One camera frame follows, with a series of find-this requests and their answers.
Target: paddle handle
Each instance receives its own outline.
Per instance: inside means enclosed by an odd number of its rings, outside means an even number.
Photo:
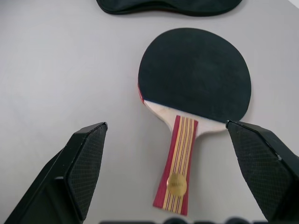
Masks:
[[[167,162],[153,206],[187,215],[190,164],[197,125],[196,120],[176,116]]]

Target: round gold emblem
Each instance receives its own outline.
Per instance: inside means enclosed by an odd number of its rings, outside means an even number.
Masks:
[[[187,181],[181,174],[170,175],[166,185],[169,192],[175,196],[183,196],[187,191]]]

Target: textured gripper pad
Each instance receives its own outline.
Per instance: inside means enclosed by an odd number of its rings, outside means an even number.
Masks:
[[[246,183],[266,219],[274,219],[292,175],[258,134],[232,123],[228,131]]]
[[[107,126],[103,123],[87,136],[67,179],[82,220],[86,218],[98,181],[106,131]]]

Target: black rubber surface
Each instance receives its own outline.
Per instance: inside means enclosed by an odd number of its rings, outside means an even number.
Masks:
[[[143,99],[225,123],[246,113],[251,82],[239,51],[210,32],[180,28],[146,49],[138,83]]]

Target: striped handle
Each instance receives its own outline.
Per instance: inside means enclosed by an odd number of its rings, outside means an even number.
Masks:
[[[167,162],[153,204],[155,207],[187,215],[190,164],[197,125],[196,120],[176,117]],[[175,175],[184,177],[186,192],[182,196],[174,194],[169,186],[167,187],[168,180]]]

